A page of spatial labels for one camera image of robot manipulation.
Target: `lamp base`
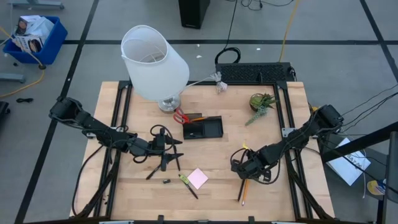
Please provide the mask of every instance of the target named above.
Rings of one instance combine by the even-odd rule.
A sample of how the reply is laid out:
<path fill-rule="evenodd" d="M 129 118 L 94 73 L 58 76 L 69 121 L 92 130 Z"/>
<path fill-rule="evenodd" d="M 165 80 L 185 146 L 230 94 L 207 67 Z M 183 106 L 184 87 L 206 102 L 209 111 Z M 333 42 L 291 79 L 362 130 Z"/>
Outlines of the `lamp base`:
<path fill-rule="evenodd" d="M 157 104 L 164 113 L 174 113 L 175 109 L 181 105 L 181 99 L 176 95 L 170 99 L 159 101 Z"/>

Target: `marker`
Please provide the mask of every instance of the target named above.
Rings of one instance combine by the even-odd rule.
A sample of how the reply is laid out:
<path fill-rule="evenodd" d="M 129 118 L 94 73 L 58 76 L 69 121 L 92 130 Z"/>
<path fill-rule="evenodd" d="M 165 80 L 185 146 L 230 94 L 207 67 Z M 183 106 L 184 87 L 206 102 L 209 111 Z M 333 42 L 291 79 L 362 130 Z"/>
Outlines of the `marker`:
<path fill-rule="evenodd" d="M 191 191 L 191 193 L 193 194 L 193 196 L 196 199 L 199 199 L 198 196 L 194 193 L 194 191 L 191 189 L 191 187 L 188 185 L 189 184 L 189 180 L 188 178 L 186 178 L 184 175 L 178 175 L 178 177 L 181 179 L 181 181 L 185 184 L 185 186 L 187 186 L 188 190 Z"/>

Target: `wooden tabletop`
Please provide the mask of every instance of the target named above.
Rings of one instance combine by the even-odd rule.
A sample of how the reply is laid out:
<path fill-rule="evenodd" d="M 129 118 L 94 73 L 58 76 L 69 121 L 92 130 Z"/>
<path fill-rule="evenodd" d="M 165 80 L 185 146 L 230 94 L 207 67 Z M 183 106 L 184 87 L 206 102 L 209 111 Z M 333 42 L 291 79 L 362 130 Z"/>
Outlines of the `wooden tabletop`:
<path fill-rule="evenodd" d="M 118 82 L 103 82 L 99 93 L 94 117 L 107 125 L 111 123 L 117 86 Z M 288 87 L 295 125 L 301 127 L 310 117 L 303 83 L 288 83 Z M 229 159 L 232 153 L 242 148 L 243 142 L 257 150 L 281 140 L 276 110 L 269 110 L 267 116 L 259 118 L 247 127 L 244 125 L 253 115 L 248 105 L 250 96 L 264 92 L 274 94 L 271 86 L 228 86 L 227 92 L 220 95 L 216 94 L 214 86 L 188 88 L 181 94 L 184 112 L 203 113 L 204 116 L 221 115 L 224 136 L 185 141 L 182 126 L 173 120 L 172 114 L 161 112 L 156 102 L 144 100 L 133 92 L 127 117 L 129 132 L 137 133 L 140 138 L 150 141 L 150 128 L 155 124 L 163 124 L 170 129 L 175 139 L 183 141 L 183 144 L 177 145 L 177 151 L 184 155 L 179 158 L 180 172 L 177 170 L 176 162 L 172 161 L 166 172 L 158 171 L 151 180 L 145 180 L 160 164 L 160 158 L 150 157 L 145 163 L 136 164 L 132 161 L 131 154 L 122 154 L 111 218 L 156 220 L 158 215 L 164 215 L 166 220 L 246 221 L 248 216 L 254 216 L 256 221 L 294 220 L 284 159 L 281 160 L 277 182 L 261 185 L 251 180 L 245 206 L 236 200 L 241 179 L 230 171 Z M 288 126 L 281 91 L 280 97 L 285 123 Z M 97 140 L 88 140 L 84 160 L 98 146 Z M 318 150 L 315 140 L 311 139 L 307 146 Z M 86 205 L 98 188 L 104 152 L 105 150 L 102 150 L 95 155 L 81 175 L 75 201 L 77 211 Z M 309 191 L 323 209 L 334 216 L 320 156 L 312 151 L 303 150 L 302 160 Z M 187 176 L 196 168 L 200 168 L 209 177 L 199 190 L 193 188 L 199 200 L 195 199 L 178 179 L 179 173 Z M 276 170 L 276 167 L 272 169 L 272 178 L 275 177 Z M 164 179 L 171 179 L 171 183 L 163 184 Z M 301 214 L 304 217 L 302 196 L 298 188 L 297 191 Z M 108 194 L 104 195 L 103 204 L 106 203 L 107 196 Z"/>

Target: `white lamp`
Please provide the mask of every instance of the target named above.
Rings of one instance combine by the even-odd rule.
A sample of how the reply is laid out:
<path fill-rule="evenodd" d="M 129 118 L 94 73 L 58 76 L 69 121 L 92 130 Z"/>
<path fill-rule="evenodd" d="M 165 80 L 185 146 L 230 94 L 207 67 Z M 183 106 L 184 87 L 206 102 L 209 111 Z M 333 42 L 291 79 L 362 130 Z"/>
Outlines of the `white lamp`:
<path fill-rule="evenodd" d="M 121 50 L 134 91 L 147 100 L 158 101 L 162 111 L 174 111 L 189 79 L 184 59 L 162 34 L 144 25 L 124 35 Z"/>

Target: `pink sticky note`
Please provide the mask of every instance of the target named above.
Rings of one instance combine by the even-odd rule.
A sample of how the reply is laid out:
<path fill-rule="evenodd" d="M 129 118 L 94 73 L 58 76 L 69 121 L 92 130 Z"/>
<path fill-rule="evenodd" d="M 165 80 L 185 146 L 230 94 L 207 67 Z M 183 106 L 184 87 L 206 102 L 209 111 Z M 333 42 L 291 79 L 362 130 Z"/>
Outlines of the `pink sticky note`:
<path fill-rule="evenodd" d="M 199 188 L 208 180 L 209 178 L 199 169 L 196 168 L 189 176 L 188 180 L 191 184 L 199 190 Z"/>

